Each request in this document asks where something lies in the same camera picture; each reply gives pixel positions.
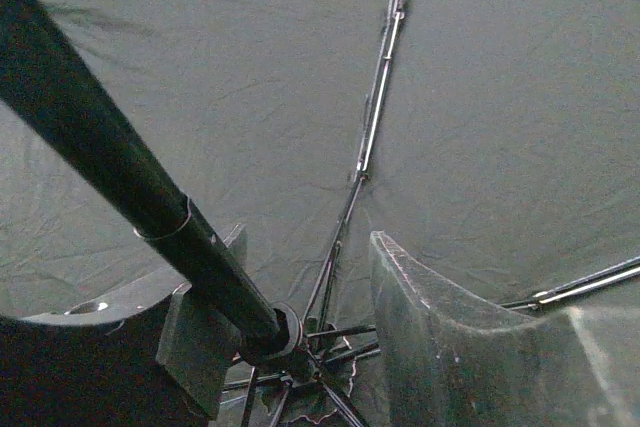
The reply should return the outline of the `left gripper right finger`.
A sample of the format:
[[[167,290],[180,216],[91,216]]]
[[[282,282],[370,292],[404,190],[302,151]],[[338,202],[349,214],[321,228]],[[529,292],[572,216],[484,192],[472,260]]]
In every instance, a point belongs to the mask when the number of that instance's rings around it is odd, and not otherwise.
[[[635,426],[639,312],[493,304],[369,240],[375,324],[394,426]]]

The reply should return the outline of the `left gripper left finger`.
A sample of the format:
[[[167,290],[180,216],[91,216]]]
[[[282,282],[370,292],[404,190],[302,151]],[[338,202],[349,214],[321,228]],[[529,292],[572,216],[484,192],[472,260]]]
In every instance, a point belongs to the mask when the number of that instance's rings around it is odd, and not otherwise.
[[[4,426],[206,426],[239,331],[165,266],[65,313],[1,319]]]

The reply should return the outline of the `blue folding umbrella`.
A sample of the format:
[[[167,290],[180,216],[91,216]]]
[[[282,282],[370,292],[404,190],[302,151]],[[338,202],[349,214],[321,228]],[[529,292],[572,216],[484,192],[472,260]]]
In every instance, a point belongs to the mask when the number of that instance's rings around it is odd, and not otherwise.
[[[240,334],[206,426],[394,426],[374,231],[639,312],[639,0],[1,0],[1,319],[168,266]]]

